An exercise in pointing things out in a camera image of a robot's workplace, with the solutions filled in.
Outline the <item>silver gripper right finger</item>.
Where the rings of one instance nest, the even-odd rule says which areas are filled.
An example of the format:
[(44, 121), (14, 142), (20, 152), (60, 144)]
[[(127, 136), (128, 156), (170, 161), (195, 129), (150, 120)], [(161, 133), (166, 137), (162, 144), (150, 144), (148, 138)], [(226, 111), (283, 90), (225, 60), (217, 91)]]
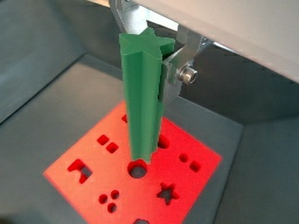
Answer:
[(162, 102), (170, 103), (181, 94), (182, 85), (193, 84), (198, 71), (193, 68), (195, 57), (206, 50), (214, 41), (187, 27), (179, 25), (177, 41), (183, 47), (163, 61)]

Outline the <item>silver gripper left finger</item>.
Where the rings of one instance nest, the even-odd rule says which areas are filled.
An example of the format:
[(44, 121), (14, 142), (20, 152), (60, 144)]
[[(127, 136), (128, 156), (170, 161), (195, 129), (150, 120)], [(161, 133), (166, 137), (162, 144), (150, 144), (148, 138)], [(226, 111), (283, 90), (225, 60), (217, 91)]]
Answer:
[(135, 0), (108, 0), (108, 3), (120, 31), (140, 34), (147, 28), (148, 9)]

